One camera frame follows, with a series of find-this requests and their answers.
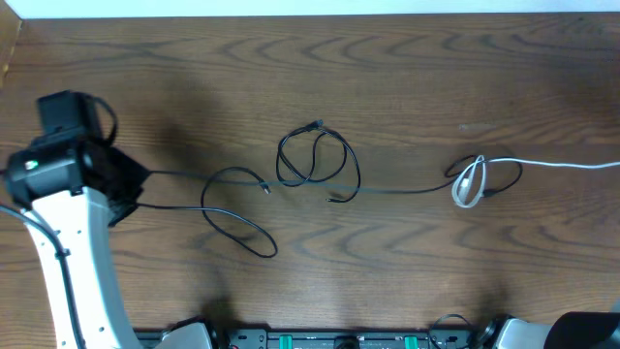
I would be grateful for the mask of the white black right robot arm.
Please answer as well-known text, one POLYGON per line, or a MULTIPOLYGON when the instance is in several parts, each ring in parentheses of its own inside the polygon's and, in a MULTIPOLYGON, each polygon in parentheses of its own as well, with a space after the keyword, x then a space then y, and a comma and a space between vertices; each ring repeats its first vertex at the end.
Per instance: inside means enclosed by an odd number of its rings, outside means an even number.
POLYGON ((568 312, 553 325, 498 316, 476 334, 472 348, 619 349, 619 301, 608 312, 568 312))

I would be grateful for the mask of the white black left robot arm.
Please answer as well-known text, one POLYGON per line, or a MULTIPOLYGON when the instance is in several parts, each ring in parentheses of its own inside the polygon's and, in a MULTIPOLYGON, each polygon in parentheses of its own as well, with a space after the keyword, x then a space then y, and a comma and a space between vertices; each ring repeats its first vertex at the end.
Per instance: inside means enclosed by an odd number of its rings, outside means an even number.
POLYGON ((41 263, 60 348, 138 348, 109 248, 148 170, 113 146, 62 142, 10 156, 6 185, 41 263))

